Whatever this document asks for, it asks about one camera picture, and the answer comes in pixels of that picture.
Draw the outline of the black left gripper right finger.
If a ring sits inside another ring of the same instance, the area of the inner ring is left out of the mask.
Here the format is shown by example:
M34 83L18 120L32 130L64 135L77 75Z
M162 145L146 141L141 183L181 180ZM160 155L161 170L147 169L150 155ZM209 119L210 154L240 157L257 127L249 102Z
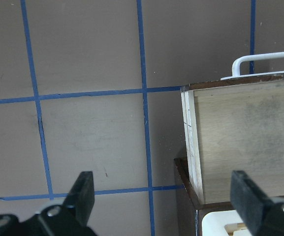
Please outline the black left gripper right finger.
M230 202L253 236L284 236L284 198L269 197L244 171L232 171Z

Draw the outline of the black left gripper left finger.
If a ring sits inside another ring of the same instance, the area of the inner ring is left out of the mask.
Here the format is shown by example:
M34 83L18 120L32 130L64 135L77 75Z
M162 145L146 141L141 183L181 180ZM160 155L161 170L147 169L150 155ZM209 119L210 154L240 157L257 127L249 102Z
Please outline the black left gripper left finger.
M87 226L95 203L91 171L81 172L61 204L51 204L25 221L0 214L0 236L93 236Z

